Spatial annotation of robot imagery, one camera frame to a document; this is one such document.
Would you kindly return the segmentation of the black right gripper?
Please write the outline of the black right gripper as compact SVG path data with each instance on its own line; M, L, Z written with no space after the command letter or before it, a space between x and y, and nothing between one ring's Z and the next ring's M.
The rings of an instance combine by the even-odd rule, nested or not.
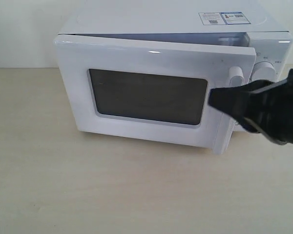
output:
M273 84L256 80L236 87L213 88L208 105L238 122L249 133L261 133L278 145L293 144L293 69Z

